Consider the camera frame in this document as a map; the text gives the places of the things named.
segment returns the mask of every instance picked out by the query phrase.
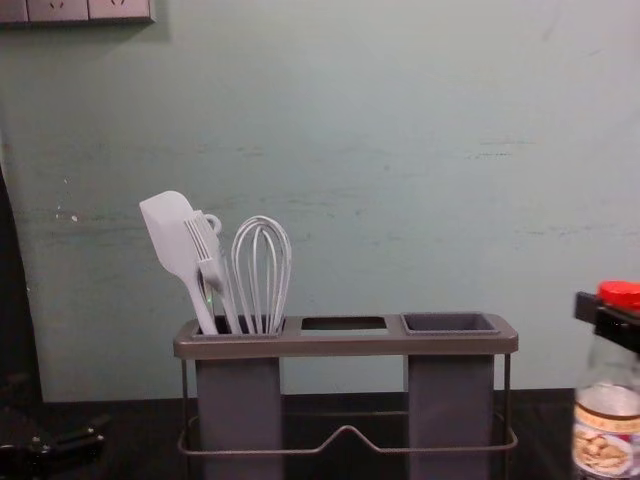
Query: kitchen utensil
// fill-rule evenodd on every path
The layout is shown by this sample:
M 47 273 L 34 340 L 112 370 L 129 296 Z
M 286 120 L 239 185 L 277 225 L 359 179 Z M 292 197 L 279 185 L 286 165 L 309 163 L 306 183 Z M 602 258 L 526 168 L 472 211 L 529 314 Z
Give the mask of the kitchen utensil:
M 246 256 L 249 279 L 250 300 L 244 288 L 241 259 L 243 243 L 251 239 Z M 266 282 L 264 299 L 261 296 L 258 264 L 260 246 L 266 252 Z M 238 296 L 248 325 L 253 322 L 256 333 L 276 333 L 283 321 L 284 305 L 291 277 L 291 243 L 287 232 L 275 220 L 265 216 L 255 216 L 246 220 L 238 229 L 231 248 L 231 265 L 238 288 Z
M 198 267 L 202 274 L 202 279 L 209 284 L 220 297 L 222 306 L 226 314 L 227 323 L 231 333 L 239 335 L 242 333 L 231 285 L 229 283 L 228 269 L 225 267 L 225 260 L 222 256 L 220 242 L 216 234 L 216 226 L 220 226 L 220 220 L 214 215 L 205 215 L 202 212 L 194 214 L 185 220 L 185 225 L 189 230 L 193 244 L 198 254 Z
M 187 287 L 202 333 L 217 334 L 199 280 L 196 249 L 184 224 L 193 215 L 189 201 L 178 192 L 167 191 L 140 202 L 140 210 L 158 260 Z

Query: white spatula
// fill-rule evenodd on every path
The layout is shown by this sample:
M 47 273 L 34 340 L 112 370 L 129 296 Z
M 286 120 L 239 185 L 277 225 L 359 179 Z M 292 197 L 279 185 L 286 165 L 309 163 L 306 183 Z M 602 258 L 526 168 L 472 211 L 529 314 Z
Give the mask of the white spatula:
M 216 335 L 213 317 L 199 284 L 198 255 L 184 221 L 193 216 L 189 201 L 178 192 L 167 191 L 140 202 L 158 260 L 187 287 L 198 323 L 205 335 Z

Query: painted wall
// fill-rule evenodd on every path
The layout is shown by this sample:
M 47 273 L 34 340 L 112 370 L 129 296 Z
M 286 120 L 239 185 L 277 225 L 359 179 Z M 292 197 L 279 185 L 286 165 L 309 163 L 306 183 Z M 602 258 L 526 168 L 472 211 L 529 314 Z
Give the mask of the painted wall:
M 148 28 L 0 32 L 47 399 L 179 395 L 192 309 L 137 206 L 165 189 L 227 232 L 281 220 L 290 314 L 491 311 L 515 387 L 573 384 L 573 293 L 640 276 L 640 3 L 158 1 Z M 285 384 L 395 390 L 401 362 Z

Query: utensil caddy compartment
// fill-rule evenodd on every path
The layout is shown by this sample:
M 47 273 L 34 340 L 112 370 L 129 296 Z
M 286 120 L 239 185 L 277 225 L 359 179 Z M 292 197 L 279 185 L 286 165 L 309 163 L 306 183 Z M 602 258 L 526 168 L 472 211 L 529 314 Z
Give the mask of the utensil caddy compartment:
M 348 330 L 371 333 L 349 334 Z M 315 330 L 314 335 L 305 335 Z M 342 330 L 323 335 L 318 330 Z M 511 429 L 511 354 L 517 332 L 501 317 L 475 312 L 367 317 L 287 317 L 278 335 L 200 334 L 197 322 L 174 339 L 182 361 L 184 431 L 178 449 L 203 461 L 205 480 L 284 480 L 283 456 L 322 453 L 351 432 L 380 455 L 406 455 L 409 480 L 488 480 L 489 456 L 517 445 Z M 402 355 L 408 447 L 381 447 L 351 425 L 305 449 L 283 448 L 280 358 Z M 494 360 L 504 356 L 502 441 L 491 444 Z M 187 362 L 195 361 L 200 438 L 190 447 Z

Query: whisk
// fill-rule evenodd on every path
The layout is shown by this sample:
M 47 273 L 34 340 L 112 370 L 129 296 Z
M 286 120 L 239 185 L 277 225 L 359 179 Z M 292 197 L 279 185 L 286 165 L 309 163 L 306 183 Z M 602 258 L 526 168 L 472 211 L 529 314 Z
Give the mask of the whisk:
M 246 261 L 242 258 L 245 255 L 243 250 L 248 250 Z M 263 263 L 259 261 L 261 253 L 266 272 L 264 297 L 258 271 L 258 266 Z M 246 275 L 243 275 L 242 263 L 246 263 Z M 291 242 L 287 232 L 269 217 L 258 215 L 249 218 L 240 226 L 233 240 L 231 266 L 249 333 L 279 332 L 291 277 Z M 250 299 L 244 287 L 245 276 L 249 280 Z

